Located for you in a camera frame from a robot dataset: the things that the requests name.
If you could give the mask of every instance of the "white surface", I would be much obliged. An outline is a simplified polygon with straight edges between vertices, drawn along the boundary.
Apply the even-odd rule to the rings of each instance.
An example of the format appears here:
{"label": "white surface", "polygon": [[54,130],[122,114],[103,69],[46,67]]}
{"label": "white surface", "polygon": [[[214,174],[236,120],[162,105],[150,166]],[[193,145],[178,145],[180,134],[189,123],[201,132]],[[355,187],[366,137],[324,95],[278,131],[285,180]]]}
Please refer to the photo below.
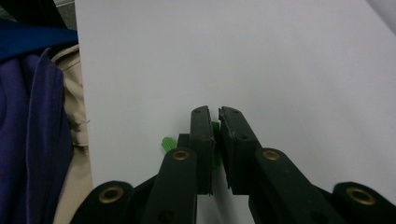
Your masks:
{"label": "white surface", "polygon": [[394,0],[366,0],[375,10],[382,21],[396,34],[396,1]]}
{"label": "white surface", "polygon": [[[241,110],[326,190],[396,203],[396,38],[365,1],[77,1],[94,185],[157,174],[190,112]],[[252,223],[223,173],[198,223]]]}

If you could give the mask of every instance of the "white wall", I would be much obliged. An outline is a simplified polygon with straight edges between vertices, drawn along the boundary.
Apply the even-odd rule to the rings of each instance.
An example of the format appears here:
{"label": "white wall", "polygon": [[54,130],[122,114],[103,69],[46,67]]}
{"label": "white wall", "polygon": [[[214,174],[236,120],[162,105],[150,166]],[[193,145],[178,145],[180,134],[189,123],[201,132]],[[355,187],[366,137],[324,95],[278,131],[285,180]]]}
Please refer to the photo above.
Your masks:
{"label": "white wall", "polygon": [[[364,1],[77,1],[94,185],[134,186],[190,112],[244,112],[326,190],[343,181],[396,203],[396,38]],[[252,223],[215,173],[198,223]]]}
{"label": "white wall", "polygon": [[393,0],[366,0],[384,21],[390,30],[396,34],[396,1]]}

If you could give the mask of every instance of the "blue fabric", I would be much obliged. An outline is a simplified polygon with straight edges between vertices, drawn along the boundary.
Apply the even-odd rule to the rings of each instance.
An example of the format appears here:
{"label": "blue fabric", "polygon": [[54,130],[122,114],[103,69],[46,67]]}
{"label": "blue fabric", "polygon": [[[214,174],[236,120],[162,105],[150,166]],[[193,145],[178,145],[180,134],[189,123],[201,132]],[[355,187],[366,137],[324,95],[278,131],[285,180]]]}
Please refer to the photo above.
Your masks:
{"label": "blue fabric", "polygon": [[0,63],[0,223],[52,223],[71,159],[63,80],[47,51]]}
{"label": "blue fabric", "polygon": [[77,31],[0,19],[0,62],[25,53],[77,42]]}

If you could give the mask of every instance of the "green object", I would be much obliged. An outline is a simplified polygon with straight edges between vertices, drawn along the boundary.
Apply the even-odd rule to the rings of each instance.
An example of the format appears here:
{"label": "green object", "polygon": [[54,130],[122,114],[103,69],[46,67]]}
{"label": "green object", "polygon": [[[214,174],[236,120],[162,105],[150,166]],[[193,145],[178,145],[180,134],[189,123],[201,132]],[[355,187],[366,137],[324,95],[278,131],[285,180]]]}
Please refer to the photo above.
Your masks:
{"label": "green object", "polygon": [[163,150],[165,150],[165,152],[168,152],[174,148],[177,148],[177,142],[171,137],[165,137],[161,143],[161,146],[163,146]]}

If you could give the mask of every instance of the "screw hole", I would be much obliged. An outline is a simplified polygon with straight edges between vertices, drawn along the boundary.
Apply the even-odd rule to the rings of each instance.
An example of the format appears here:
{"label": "screw hole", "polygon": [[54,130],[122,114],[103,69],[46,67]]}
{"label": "screw hole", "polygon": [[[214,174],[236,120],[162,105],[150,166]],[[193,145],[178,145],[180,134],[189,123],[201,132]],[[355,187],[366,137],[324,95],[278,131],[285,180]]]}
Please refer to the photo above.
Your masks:
{"label": "screw hole", "polygon": [[123,189],[120,186],[108,187],[99,194],[99,202],[101,203],[114,203],[123,194]]}
{"label": "screw hole", "polygon": [[188,157],[190,156],[190,153],[180,150],[180,151],[176,151],[173,154],[173,157],[175,160],[177,161],[184,161],[186,160]]}
{"label": "screw hole", "polygon": [[270,160],[270,161],[277,161],[280,158],[279,153],[275,151],[264,151],[262,153],[265,159]]}
{"label": "screw hole", "polygon": [[355,187],[350,187],[346,189],[346,194],[355,202],[365,204],[365,205],[373,205],[375,204],[375,197],[371,195],[364,189],[358,189]]}

